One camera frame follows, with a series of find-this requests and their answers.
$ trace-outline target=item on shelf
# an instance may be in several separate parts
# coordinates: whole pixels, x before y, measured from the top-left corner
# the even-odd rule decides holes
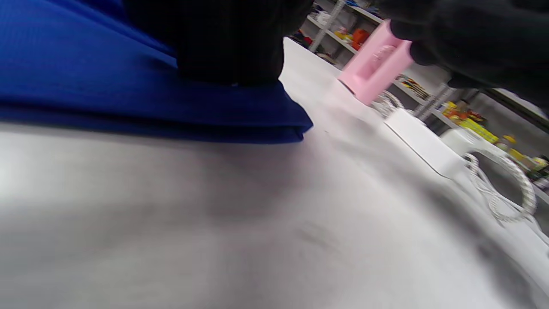
[[[347,44],[352,43],[352,35],[350,35],[350,34],[345,35],[343,37],[343,41],[345,41],[345,43],[347,43]]]
[[[520,161],[524,158],[524,155],[520,152],[518,152],[516,149],[509,149],[509,151],[507,152],[511,157],[513,157],[513,159],[515,159],[516,161]]]
[[[308,36],[305,36],[301,30],[296,31],[294,34],[288,36],[290,39],[292,39],[297,44],[309,48],[312,44],[312,39]]]
[[[336,65],[337,62],[334,60],[334,58],[332,58],[332,56],[330,56],[329,54],[326,54],[326,53],[316,53],[317,56],[319,56],[322,60],[326,61],[327,63],[331,64],[331,65]]]
[[[321,24],[322,26],[326,26],[328,23],[328,19],[330,19],[331,15],[327,12],[319,12],[318,15],[315,17],[316,21]]]
[[[485,125],[486,124],[486,118],[484,118],[481,114],[471,111],[469,118],[471,118],[474,122]]]
[[[408,76],[401,74],[397,78],[398,81],[400,81],[401,84],[403,84],[406,88],[409,88],[412,90],[412,92],[419,98],[423,100],[427,100],[431,95],[428,94],[425,91],[425,88],[423,88],[420,84],[418,84],[415,80],[409,78]]]
[[[345,4],[347,4],[350,7],[358,7],[358,8],[367,8],[368,2],[363,0],[347,0],[345,1]]]
[[[334,34],[335,34],[338,38],[340,38],[340,39],[342,39],[342,40],[343,40],[343,38],[345,38],[345,36],[347,35],[347,33],[348,33],[348,32],[347,32],[347,28],[345,28],[345,27],[343,27],[343,26],[339,27],[338,30],[335,30],[335,31],[334,31]]]
[[[356,29],[352,34],[352,47],[358,51],[369,36],[370,33],[366,32],[366,30]]]
[[[459,126],[461,126],[463,128],[471,129],[471,131],[477,133],[478,135],[480,135],[482,138],[484,138],[485,140],[487,140],[491,144],[495,143],[498,140],[497,136],[495,136],[494,134],[492,134],[491,132],[486,130],[486,128],[484,128],[483,126],[479,125],[478,123],[472,121],[469,118],[461,121],[459,123]]]
[[[538,181],[547,177],[549,173],[547,161],[543,158],[532,158],[531,160],[534,166],[526,173],[526,176],[528,176],[531,181]]]
[[[500,138],[496,143],[496,147],[507,152],[509,151],[514,144],[516,144],[517,141],[512,135],[504,135],[502,138]]]

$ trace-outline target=white table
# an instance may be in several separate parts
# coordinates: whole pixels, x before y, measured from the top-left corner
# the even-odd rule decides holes
[[[300,144],[0,125],[0,308],[523,308],[436,175],[285,47]]]

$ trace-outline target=white cable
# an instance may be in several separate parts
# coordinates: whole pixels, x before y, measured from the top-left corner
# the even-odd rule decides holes
[[[499,163],[506,167],[506,169],[518,180],[520,185],[520,190],[523,194],[522,205],[519,206],[509,200],[508,198],[501,195],[492,185],[486,174],[479,168],[478,159],[468,153],[465,155],[468,161],[468,168],[470,169],[470,178],[477,190],[487,194],[488,205],[490,212],[500,222],[514,223],[514,222],[524,222],[526,223],[532,231],[546,244],[549,245],[549,237],[543,233],[540,226],[538,225],[536,219],[534,218],[534,213],[536,212],[536,199],[534,194],[534,189],[532,188],[532,183],[524,173],[514,164],[511,160],[504,157],[494,156],[488,151],[480,151],[480,153],[487,156],[489,159]],[[504,202],[515,209],[518,213],[515,216],[508,216],[502,214],[498,210],[500,202]]]
[[[383,118],[387,118],[398,108],[404,109],[400,100],[397,99],[389,91],[383,91],[373,102],[372,107],[375,108]]]
[[[399,99],[388,91],[384,91],[372,103],[372,106],[385,118],[398,108],[404,109],[404,106],[400,103]],[[536,212],[536,195],[530,180],[524,175],[522,170],[507,157],[492,153],[486,149],[476,149],[476,151],[509,171],[517,180],[523,195],[522,204],[520,206],[501,195],[494,188],[486,174],[479,168],[478,159],[474,155],[466,153],[465,157],[469,159],[469,161],[467,161],[467,167],[470,169],[470,180],[477,190],[488,196],[488,209],[494,218],[505,223],[526,223],[532,231],[549,246],[549,238],[543,233],[534,218],[534,213]],[[501,202],[509,205],[517,214],[509,216],[501,213],[499,210]]]

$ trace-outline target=blue fabric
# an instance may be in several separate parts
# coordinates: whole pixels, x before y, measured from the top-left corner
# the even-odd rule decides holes
[[[281,83],[181,80],[173,51],[132,28],[120,0],[1,0],[0,120],[256,144],[312,127]]]

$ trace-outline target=black glove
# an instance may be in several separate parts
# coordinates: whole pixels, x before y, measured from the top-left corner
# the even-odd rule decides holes
[[[378,0],[421,65],[456,88],[501,87],[549,109],[549,0]]]

